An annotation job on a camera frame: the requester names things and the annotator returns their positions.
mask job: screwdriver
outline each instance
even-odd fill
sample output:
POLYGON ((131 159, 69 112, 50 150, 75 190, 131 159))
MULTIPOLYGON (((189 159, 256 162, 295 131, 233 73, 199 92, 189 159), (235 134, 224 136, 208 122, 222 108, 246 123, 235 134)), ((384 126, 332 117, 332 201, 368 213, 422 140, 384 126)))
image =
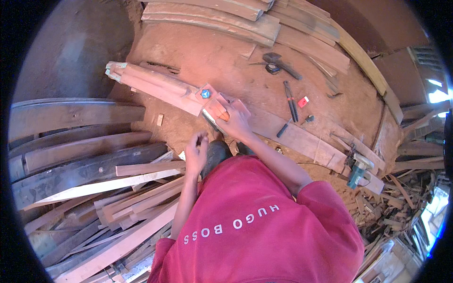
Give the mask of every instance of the screwdriver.
POLYGON ((288 127, 289 123, 293 120, 291 118, 286 124, 283 125, 283 128, 280 130, 280 132, 277 134, 277 138, 281 137, 283 133, 286 131, 286 128, 288 127))

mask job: person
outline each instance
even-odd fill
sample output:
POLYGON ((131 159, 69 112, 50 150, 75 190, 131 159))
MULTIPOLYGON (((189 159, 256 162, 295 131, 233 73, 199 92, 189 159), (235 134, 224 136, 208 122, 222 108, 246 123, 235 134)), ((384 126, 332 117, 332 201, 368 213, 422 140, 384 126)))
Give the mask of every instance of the person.
POLYGON ((190 139, 171 235, 147 282, 352 282, 364 246, 341 197, 225 108, 230 119, 216 123, 246 150, 233 157, 206 132, 190 139))

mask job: hand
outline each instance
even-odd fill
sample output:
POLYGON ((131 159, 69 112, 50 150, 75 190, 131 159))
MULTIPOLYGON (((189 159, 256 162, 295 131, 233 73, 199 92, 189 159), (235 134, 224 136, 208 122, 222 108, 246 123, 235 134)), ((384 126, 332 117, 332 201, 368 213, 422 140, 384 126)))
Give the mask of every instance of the hand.
POLYGON ((186 154, 186 175, 198 177, 207 160, 207 132, 198 132, 190 138, 189 143, 184 150, 186 154), (200 140, 200 147, 197 147, 197 141, 200 140))
POLYGON ((230 115, 230 119, 226 122, 219 118, 216 120, 216 124, 232 138, 246 143, 247 139, 254 136, 248 122, 249 115, 236 109, 234 103, 223 105, 223 107, 230 115))

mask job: dirt floor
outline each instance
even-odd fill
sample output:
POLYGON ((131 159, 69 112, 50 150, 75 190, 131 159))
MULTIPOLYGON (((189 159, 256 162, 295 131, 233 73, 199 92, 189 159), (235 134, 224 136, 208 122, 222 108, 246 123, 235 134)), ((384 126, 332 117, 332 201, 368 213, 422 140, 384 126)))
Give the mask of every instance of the dirt floor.
MULTIPOLYGON (((217 91, 240 98, 246 106, 260 107, 286 120, 291 118, 291 113, 283 81, 288 80, 296 101, 304 96, 310 100, 304 108, 299 108, 300 121, 297 124, 308 115, 315 116, 314 122, 304 124, 302 128, 340 150, 342 148, 329 138, 332 123, 343 127, 367 146, 373 143, 384 104, 370 80, 352 59, 348 75, 337 75, 339 92, 345 95, 332 99, 326 95, 331 92, 324 75, 305 55, 281 44, 276 43, 272 49, 256 47, 250 59, 246 60, 240 54, 248 53, 253 44, 210 29, 173 23, 136 24, 135 27, 135 40, 127 62, 139 64, 154 61, 179 67, 181 72, 177 77, 184 82, 198 87, 209 82, 217 91), (281 54, 283 61, 289 62, 303 79, 297 81, 285 72, 272 76, 264 66, 249 65, 262 62, 262 54, 270 51, 281 54)), ((340 47, 336 48, 346 54, 340 47)), ((116 83, 109 97, 146 106, 145 120, 134 123, 133 128, 152 131, 156 141, 166 141, 178 154, 194 132, 212 132, 201 116, 195 117, 150 95, 131 92, 128 86, 116 83), (156 126, 158 114, 164 114, 161 127, 156 126)), ((391 115, 388 115, 384 129, 381 154, 386 162, 392 162, 400 132, 391 115)), ((234 153, 235 142, 228 138, 226 142, 234 153)), ((266 142, 273 148, 280 146, 273 141, 266 142)), ((296 162, 309 163, 301 166, 314 180, 329 181, 349 205, 351 213, 356 214, 354 203, 359 190, 351 190, 344 180, 329 175, 330 170, 313 165, 312 159, 280 147, 284 155, 296 162)))

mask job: hammer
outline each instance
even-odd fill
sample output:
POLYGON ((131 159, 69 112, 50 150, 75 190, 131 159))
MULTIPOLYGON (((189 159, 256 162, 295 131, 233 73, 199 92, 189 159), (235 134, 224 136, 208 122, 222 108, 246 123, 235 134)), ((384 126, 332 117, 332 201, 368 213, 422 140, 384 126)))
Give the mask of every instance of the hammer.
POLYGON ((298 81, 302 80, 302 76, 298 72, 296 72, 288 64, 283 63, 280 60, 281 57, 282 56, 280 54, 277 54, 274 52, 269 52, 269 53, 263 54, 264 61, 266 61, 268 63, 272 63, 272 64, 276 65, 277 67, 284 69, 286 72, 288 72, 288 74, 292 75, 298 81))

